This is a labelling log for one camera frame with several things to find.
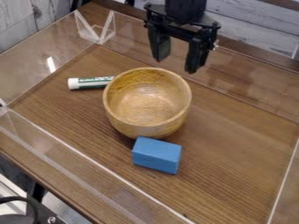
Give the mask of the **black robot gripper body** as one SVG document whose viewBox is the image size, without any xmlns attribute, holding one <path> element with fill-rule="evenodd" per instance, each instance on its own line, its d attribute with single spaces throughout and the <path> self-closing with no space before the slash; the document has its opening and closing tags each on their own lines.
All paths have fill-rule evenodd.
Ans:
<svg viewBox="0 0 299 224">
<path fill-rule="evenodd" d="M 155 25 L 184 41 L 196 37 L 216 46 L 220 23 L 205 13 L 205 3 L 145 3 L 145 25 Z"/>
</svg>

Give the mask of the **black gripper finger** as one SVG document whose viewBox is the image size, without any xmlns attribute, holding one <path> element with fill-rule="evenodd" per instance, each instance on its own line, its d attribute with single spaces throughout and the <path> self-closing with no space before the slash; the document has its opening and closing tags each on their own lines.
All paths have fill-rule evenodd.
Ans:
<svg viewBox="0 0 299 224">
<path fill-rule="evenodd" d="M 151 44 L 151 51 L 157 62 L 163 61 L 171 53 L 171 38 L 155 26 L 148 27 L 148 39 Z"/>
<path fill-rule="evenodd" d="M 195 74 L 197 69 L 205 65 L 208 55 L 208 42 L 199 38 L 192 38 L 184 63 L 184 70 L 188 74 Z"/>
</svg>

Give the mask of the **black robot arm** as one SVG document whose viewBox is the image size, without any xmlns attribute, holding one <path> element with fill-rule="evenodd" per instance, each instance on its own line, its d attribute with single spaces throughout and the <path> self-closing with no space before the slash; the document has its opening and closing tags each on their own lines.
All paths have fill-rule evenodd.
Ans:
<svg viewBox="0 0 299 224">
<path fill-rule="evenodd" d="M 205 14 L 207 0 L 164 0 L 145 3 L 144 28 L 151 52 L 157 62 L 171 54 L 171 38 L 185 41 L 188 52 L 184 71 L 193 74 L 205 65 L 209 51 L 217 45 L 220 23 Z"/>
</svg>

